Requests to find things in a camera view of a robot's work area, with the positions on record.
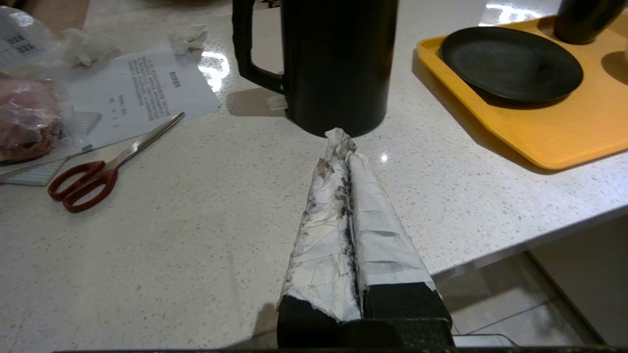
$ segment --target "black plate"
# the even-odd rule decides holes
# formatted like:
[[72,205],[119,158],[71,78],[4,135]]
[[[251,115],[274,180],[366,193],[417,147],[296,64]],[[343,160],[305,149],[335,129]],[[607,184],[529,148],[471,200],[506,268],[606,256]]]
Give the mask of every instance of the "black plate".
[[443,41],[440,56],[467,83],[519,102],[564,97],[583,78],[582,67],[570,52],[546,38],[510,28],[456,31]]

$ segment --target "mug handle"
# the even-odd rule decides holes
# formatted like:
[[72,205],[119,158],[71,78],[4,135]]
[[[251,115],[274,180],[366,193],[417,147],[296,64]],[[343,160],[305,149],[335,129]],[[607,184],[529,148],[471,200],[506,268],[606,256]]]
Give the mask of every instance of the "mug handle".
[[283,76],[278,73],[266,71],[253,64],[251,48],[253,48],[253,4],[255,0],[234,0],[232,22],[234,26],[235,59],[240,75],[249,81],[273,90],[280,94],[286,94],[283,87]]

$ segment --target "paper document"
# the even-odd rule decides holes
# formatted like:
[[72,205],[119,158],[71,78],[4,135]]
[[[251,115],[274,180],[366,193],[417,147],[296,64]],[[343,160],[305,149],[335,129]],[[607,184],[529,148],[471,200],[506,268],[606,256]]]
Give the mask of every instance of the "paper document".
[[72,70],[64,84],[74,110],[102,114],[88,135],[92,148],[146,134],[179,112],[185,122],[220,107],[196,60],[170,48]]

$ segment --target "scissor blade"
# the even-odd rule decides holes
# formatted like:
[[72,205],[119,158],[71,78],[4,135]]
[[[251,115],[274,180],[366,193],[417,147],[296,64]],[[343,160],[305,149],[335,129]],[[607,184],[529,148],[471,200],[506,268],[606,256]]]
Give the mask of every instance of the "scissor blade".
[[150,133],[145,134],[139,140],[135,141],[131,147],[125,149],[120,156],[118,157],[117,164],[120,165],[125,161],[131,159],[133,156],[141,152],[143,149],[148,147],[149,144],[153,143],[156,139],[158,139],[161,135],[163,135],[166,131],[172,128],[179,120],[183,119],[185,116],[184,112],[181,112],[170,120],[164,122],[162,125],[159,125],[155,130],[152,130]]

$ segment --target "black cylindrical container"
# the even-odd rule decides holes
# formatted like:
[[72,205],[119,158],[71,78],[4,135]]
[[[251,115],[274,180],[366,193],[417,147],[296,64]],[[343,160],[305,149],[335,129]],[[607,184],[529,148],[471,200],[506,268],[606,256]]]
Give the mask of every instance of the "black cylindrical container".
[[323,136],[374,129],[386,115],[398,0],[282,0],[284,74],[251,61],[254,0],[234,0],[234,46],[240,74],[284,94],[288,117]]
[[627,3],[628,0],[563,0],[554,34],[566,43],[591,43],[622,13]]

